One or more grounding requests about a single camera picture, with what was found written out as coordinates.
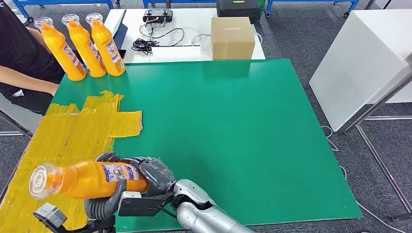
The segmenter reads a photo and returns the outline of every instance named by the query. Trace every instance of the person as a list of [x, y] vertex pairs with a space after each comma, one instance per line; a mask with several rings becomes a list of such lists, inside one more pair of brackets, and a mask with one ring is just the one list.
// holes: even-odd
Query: person
[[26, 28], [0, 0], [0, 92], [44, 115], [64, 74], [42, 34]]

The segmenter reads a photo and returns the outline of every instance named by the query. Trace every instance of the gray carpet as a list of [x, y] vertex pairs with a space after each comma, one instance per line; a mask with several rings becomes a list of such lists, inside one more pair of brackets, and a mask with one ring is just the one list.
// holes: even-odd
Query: gray carpet
[[[357, 9], [363, 9], [367, 0], [360, 0]], [[277, 2], [273, 5], [272, 16], [262, 18], [256, 25], [263, 37], [263, 50], [267, 58], [289, 58], [310, 100], [313, 109], [322, 125], [327, 120], [320, 108], [310, 86], [309, 80], [320, 61], [344, 24], [343, 13], [349, 3], [340, 2]], [[173, 8], [213, 7], [213, 4], [172, 4]], [[122, 0], [121, 8], [142, 8], [140, 1]], [[107, 6], [27, 6], [29, 14], [34, 18], [48, 16], [54, 19], [55, 26], [66, 37], [67, 30], [59, 23], [61, 17], [68, 13], [85, 16], [91, 12], [99, 12], [104, 17], [109, 10]], [[387, 104], [377, 115], [412, 115], [412, 104]], [[7, 128], [0, 122], [0, 129]], [[412, 201], [412, 121], [365, 122], [362, 127], [375, 145], [382, 159], [399, 186]], [[356, 130], [350, 134], [335, 133], [330, 138], [341, 152], [335, 152], [339, 163], [348, 172], [348, 183], [355, 198], [378, 217], [385, 219], [387, 215], [405, 212], [395, 192], [384, 177], [370, 151]], [[5, 175], [0, 176], [0, 188], [6, 184], [8, 177], [27, 145], [24, 137], [0, 138], [2, 157], [0, 169]], [[368, 213], [362, 211], [364, 217], [351, 220], [332, 220], [305, 223], [253, 226], [260, 233], [357, 233], [367, 230], [371, 233], [394, 233]], [[392, 223], [394, 227], [412, 232], [412, 219]]]

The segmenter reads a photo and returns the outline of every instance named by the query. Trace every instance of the person's arm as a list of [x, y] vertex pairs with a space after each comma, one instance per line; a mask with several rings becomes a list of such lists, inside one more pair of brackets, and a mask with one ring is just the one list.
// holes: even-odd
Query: person's arm
[[35, 40], [37, 40], [39, 44], [43, 46], [47, 50], [47, 52], [49, 52], [49, 54], [51, 54], [52, 52], [50, 51], [49, 47], [47, 47], [46, 43], [44, 43], [43, 35], [41, 34], [41, 32], [39, 32], [36, 29], [32, 29], [28, 27], [26, 28], [30, 32], [30, 34], [35, 38]]
[[50, 93], [53, 96], [59, 86], [58, 84], [35, 79], [13, 69], [2, 66], [0, 66], [0, 83], [5, 83], [33, 91], [42, 91]]

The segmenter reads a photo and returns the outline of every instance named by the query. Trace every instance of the yellow tape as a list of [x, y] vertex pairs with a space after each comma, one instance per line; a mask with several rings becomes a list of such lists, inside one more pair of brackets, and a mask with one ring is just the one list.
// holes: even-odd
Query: yellow tape
[[48, 233], [33, 212], [43, 203], [57, 206], [67, 217], [64, 226], [77, 229], [86, 223], [83, 200], [52, 195], [35, 200], [29, 177], [41, 163], [59, 166], [94, 159], [113, 149], [114, 138], [140, 134], [142, 112], [118, 112], [122, 95], [103, 91], [87, 97], [81, 112], [75, 104], [51, 104], [27, 147], [0, 205], [0, 233]]

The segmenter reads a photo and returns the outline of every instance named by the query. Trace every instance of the black case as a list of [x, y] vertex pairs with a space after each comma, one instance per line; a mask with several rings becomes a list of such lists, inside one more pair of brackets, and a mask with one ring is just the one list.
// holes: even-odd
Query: black case
[[218, 0], [217, 10], [219, 17], [249, 17], [251, 24], [260, 15], [258, 0]]

